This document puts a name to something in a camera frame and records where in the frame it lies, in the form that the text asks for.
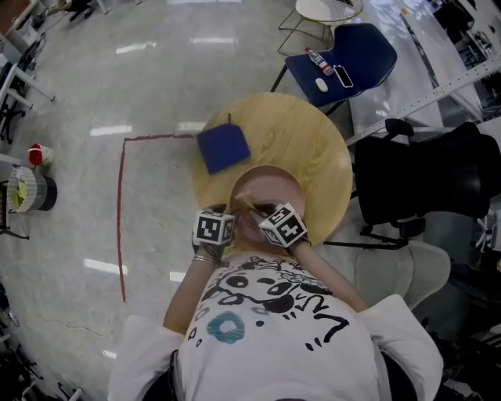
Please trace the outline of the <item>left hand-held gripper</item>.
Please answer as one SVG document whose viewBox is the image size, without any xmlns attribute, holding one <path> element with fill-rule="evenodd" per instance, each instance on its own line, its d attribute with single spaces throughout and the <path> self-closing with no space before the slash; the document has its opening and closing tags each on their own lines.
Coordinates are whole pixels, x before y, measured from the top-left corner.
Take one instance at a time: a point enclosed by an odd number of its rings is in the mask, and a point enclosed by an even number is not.
<svg viewBox="0 0 501 401">
<path fill-rule="evenodd" d="M 193 226 L 193 243 L 225 245 L 232 241 L 235 217 L 210 210 L 200 210 Z"/>
</svg>

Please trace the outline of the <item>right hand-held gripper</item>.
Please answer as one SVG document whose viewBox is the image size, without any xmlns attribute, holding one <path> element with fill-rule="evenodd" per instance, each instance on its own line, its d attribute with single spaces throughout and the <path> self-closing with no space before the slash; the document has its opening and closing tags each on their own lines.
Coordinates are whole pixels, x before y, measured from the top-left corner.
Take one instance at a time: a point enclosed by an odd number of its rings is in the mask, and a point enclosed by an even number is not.
<svg viewBox="0 0 501 401">
<path fill-rule="evenodd" d="M 307 235 L 302 217 L 290 203 L 257 203 L 250 207 L 250 216 L 260 222 L 258 227 L 272 245 L 288 248 Z"/>
</svg>

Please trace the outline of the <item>pink big plate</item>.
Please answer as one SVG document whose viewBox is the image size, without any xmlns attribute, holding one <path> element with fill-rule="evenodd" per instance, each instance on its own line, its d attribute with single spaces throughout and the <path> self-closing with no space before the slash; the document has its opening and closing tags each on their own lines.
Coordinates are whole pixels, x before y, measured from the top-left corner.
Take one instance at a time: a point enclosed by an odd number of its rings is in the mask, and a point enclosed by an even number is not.
<svg viewBox="0 0 501 401">
<path fill-rule="evenodd" d="M 243 207 L 238 199 L 243 195 L 254 204 L 289 203 L 299 215 L 305 214 L 305 195 L 300 184 L 289 172 L 277 166 L 261 165 L 244 172 L 233 185 L 229 198 L 230 211 Z M 270 244 L 263 237 L 258 223 L 246 210 L 238 217 L 235 245 L 243 251 L 286 254 L 283 248 Z"/>
</svg>

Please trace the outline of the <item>person's left forearm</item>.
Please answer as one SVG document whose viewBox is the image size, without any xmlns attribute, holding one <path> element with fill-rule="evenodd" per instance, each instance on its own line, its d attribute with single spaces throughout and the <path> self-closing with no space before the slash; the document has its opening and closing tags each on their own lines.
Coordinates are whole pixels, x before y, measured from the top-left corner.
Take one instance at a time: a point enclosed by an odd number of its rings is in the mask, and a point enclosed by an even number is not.
<svg viewBox="0 0 501 401">
<path fill-rule="evenodd" d="M 224 245 L 200 244 L 165 313 L 165 328 L 187 332 L 207 282 L 222 263 L 224 250 Z"/>
</svg>

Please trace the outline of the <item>person's right forearm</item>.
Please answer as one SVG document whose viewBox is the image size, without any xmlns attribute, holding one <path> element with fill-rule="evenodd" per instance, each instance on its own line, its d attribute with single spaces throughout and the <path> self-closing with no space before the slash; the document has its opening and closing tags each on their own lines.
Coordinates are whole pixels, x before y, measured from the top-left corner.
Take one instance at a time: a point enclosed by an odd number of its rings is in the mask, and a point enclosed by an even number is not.
<svg viewBox="0 0 501 401">
<path fill-rule="evenodd" d="M 290 246 L 290 252 L 298 264 L 321 281 L 334 296 L 349 305 L 355 312 L 362 312 L 368 308 L 355 287 L 319 255 L 308 242 L 297 241 Z"/>
</svg>

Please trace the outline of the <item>blue cloth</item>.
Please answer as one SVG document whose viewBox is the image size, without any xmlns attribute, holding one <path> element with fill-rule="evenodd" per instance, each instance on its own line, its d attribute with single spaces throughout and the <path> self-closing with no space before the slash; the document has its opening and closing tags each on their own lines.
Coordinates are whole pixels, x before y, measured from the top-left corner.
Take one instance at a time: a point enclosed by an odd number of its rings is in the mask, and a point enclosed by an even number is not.
<svg viewBox="0 0 501 401">
<path fill-rule="evenodd" d="M 196 136 L 197 145 L 209 175 L 219 173 L 250 155 L 250 149 L 240 126 L 231 121 L 202 131 Z"/>
</svg>

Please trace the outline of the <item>round wooden table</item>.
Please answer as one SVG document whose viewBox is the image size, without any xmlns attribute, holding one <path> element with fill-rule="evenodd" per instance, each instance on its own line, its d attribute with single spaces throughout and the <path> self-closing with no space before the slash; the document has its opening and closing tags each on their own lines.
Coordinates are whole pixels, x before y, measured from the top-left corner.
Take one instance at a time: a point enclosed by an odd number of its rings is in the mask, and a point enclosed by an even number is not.
<svg viewBox="0 0 501 401">
<path fill-rule="evenodd" d="M 208 173 L 201 153 L 193 158 L 192 184 L 201 207 L 229 201 L 235 181 L 255 165 L 288 171 L 305 195 L 308 239 L 321 244 L 341 222 L 351 196 L 351 158 L 335 124 L 319 109 L 295 96 L 262 92 L 223 107 L 207 129 L 227 121 L 240 126 L 250 157 L 217 174 Z"/>
</svg>

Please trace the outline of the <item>red floor tape line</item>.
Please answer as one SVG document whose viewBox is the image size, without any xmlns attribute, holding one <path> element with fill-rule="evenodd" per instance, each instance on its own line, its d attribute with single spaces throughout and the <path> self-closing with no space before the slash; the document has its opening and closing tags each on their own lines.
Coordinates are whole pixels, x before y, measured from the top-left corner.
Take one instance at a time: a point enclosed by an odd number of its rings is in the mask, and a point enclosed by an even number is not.
<svg viewBox="0 0 501 401">
<path fill-rule="evenodd" d="M 122 209 L 122 188 L 124 178 L 124 164 L 126 158 L 126 147 L 128 143 L 138 143 L 145 141 L 154 141 L 159 139 L 194 139 L 194 134 L 168 134 L 168 135 L 141 135 L 136 137 L 125 137 L 121 145 L 121 153 L 117 176 L 117 206 L 116 206 L 116 239 L 117 239 L 117 268 L 119 283 L 121 289 L 121 299 L 123 303 L 127 302 L 126 288 L 124 281 L 124 264 L 121 249 L 121 209 Z"/>
</svg>

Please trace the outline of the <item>person's white printed t-shirt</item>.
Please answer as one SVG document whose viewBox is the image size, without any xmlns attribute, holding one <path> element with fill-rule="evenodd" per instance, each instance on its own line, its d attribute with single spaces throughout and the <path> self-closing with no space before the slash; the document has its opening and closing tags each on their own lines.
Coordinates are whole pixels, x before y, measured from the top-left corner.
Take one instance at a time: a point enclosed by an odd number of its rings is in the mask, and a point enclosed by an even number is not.
<svg viewBox="0 0 501 401">
<path fill-rule="evenodd" d="M 185 333 L 128 317 L 108 401 L 433 401 L 442 369 L 401 296 L 357 312 L 295 261 L 241 252 Z"/>
</svg>

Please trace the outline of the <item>grey upholstered chair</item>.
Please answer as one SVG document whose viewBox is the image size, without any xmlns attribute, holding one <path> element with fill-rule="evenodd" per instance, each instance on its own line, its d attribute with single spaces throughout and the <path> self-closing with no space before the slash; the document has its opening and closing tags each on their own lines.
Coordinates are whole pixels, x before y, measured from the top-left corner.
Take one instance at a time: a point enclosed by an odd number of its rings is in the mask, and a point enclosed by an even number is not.
<svg viewBox="0 0 501 401">
<path fill-rule="evenodd" d="M 411 240 L 398 250 L 362 251 L 355 260 L 355 286 L 369 306 L 398 294 L 414 309 L 443 288 L 450 271 L 446 251 Z"/>
</svg>

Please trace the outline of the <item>black smartphone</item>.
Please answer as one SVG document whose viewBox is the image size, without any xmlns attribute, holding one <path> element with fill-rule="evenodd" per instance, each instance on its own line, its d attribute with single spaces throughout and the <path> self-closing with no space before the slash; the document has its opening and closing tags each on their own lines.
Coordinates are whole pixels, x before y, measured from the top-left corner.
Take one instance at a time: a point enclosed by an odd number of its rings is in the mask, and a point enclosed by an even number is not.
<svg viewBox="0 0 501 401">
<path fill-rule="evenodd" d="M 346 89 L 351 89 L 354 84 L 352 80 L 350 79 L 347 71 L 342 67 L 341 65 L 335 65 L 333 66 L 334 73 L 336 74 L 338 80 L 340 81 L 341 85 L 346 88 Z"/>
</svg>

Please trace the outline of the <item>clear water bottle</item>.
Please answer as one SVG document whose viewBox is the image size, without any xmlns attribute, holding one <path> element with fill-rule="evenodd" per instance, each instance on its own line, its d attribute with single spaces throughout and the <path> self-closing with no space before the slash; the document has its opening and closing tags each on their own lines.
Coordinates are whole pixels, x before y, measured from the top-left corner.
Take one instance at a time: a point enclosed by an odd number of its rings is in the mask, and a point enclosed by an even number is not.
<svg viewBox="0 0 501 401">
<path fill-rule="evenodd" d="M 330 76 L 333 73 L 333 68 L 326 62 L 324 57 L 310 48 L 305 49 L 309 59 L 326 75 Z"/>
</svg>

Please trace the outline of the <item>black mesh office chair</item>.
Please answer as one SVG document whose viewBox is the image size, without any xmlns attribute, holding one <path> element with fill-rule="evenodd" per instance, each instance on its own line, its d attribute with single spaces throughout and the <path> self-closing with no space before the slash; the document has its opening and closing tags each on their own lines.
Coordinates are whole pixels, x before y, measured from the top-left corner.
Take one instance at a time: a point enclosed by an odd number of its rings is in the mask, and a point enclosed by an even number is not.
<svg viewBox="0 0 501 401">
<path fill-rule="evenodd" d="M 413 136 L 413 127 L 399 119 L 385 121 L 387 135 L 368 136 L 355 145 L 355 191 L 366 223 L 361 234 L 389 223 L 399 237 L 384 242 L 406 244 L 424 232 L 425 215 L 452 212 L 484 218 L 490 201 L 501 194 L 501 149 L 490 135 L 463 123 L 432 139 L 397 143 L 398 135 Z"/>
</svg>

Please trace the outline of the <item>grey and white trash bin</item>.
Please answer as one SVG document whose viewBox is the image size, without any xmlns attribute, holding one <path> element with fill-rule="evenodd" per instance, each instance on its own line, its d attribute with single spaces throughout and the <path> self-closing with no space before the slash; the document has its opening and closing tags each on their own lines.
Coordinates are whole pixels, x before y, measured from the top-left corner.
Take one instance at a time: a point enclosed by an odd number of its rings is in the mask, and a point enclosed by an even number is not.
<svg viewBox="0 0 501 401">
<path fill-rule="evenodd" d="M 7 204 L 12 213 L 49 211 L 57 200 L 55 181 L 35 170 L 13 165 L 7 182 Z"/>
</svg>

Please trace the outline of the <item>blue chair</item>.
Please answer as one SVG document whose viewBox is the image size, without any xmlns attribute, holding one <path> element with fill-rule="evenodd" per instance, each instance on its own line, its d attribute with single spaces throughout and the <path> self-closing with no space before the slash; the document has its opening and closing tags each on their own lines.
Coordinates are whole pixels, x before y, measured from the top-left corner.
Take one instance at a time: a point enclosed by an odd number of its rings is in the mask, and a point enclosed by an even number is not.
<svg viewBox="0 0 501 401">
<path fill-rule="evenodd" d="M 336 74 L 326 76 L 307 54 L 287 57 L 288 71 L 315 107 L 343 102 L 379 87 L 393 71 L 398 58 L 390 42 L 370 23 L 336 27 L 333 48 L 320 54 L 330 66 L 344 67 L 354 86 L 346 89 Z M 325 81 L 328 92 L 323 93 L 317 88 L 316 78 Z"/>
</svg>

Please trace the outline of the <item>red and white bucket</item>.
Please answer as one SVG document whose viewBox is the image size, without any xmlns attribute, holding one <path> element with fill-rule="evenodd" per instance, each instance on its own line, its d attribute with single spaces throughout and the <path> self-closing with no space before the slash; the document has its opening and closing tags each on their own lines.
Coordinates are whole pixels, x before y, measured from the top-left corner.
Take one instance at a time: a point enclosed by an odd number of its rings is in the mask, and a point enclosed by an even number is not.
<svg viewBox="0 0 501 401">
<path fill-rule="evenodd" d="M 28 150 L 28 160 L 33 166 L 50 167 L 54 161 L 52 148 L 35 143 Z"/>
</svg>

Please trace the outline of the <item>white metal storage rack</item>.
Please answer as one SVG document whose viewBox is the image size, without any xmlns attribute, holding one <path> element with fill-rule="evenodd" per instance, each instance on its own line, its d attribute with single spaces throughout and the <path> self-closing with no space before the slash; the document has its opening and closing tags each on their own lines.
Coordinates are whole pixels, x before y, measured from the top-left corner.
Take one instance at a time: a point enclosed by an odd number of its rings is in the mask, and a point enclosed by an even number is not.
<svg viewBox="0 0 501 401">
<path fill-rule="evenodd" d="M 501 11 L 492 0 L 471 5 L 458 0 L 474 19 L 474 28 L 485 34 L 492 51 L 485 62 L 467 69 L 433 15 L 427 0 L 363 0 L 360 22 L 376 26 L 397 52 L 398 59 L 388 79 L 379 87 L 351 99 L 354 134 L 352 145 L 368 135 L 380 134 L 388 118 L 408 118 L 422 132 L 443 132 L 438 101 L 454 99 L 481 132 L 501 145 L 501 115 L 484 117 L 474 83 L 501 73 Z"/>
</svg>

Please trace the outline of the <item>black desk chair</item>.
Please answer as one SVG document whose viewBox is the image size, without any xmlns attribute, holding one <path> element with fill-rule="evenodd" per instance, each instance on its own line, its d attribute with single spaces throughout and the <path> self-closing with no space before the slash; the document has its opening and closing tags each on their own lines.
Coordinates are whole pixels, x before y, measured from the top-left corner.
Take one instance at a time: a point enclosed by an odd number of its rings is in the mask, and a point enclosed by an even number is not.
<svg viewBox="0 0 501 401">
<path fill-rule="evenodd" d="M 9 145 L 13 143 L 10 135 L 10 124 L 13 118 L 16 116 L 25 117 L 26 115 L 24 110 L 17 110 L 16 105 L 17 101 L 10 106 L 8 101 L 5 100 L 0 108 L 0 140 L 6 140 Z"/>
</svg>

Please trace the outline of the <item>white desk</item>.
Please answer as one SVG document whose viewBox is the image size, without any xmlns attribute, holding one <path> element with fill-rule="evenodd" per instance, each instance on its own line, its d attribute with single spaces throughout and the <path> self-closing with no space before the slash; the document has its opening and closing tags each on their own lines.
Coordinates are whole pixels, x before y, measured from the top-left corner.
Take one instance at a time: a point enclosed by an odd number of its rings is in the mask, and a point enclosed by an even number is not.
<svg viewBox="0 0 501 401">
<path fill-rule="evenodd" d="M 56 99 L 55 95 L 46 92 L 32 77 L 21 70 L 17 64 L 13 64 L 9 68 L 3 84 L 0 86 L 0 109 L 8 97 L 12 97 L 15 101 L 23 104 L 29 110 L 33 108 L 33 103 L 26 100 L 16 89 L 14 89 L 13 85 L 15 81 L 20 81 L 25 86 L 33 88 L 50 102 Z"/>
</svg>

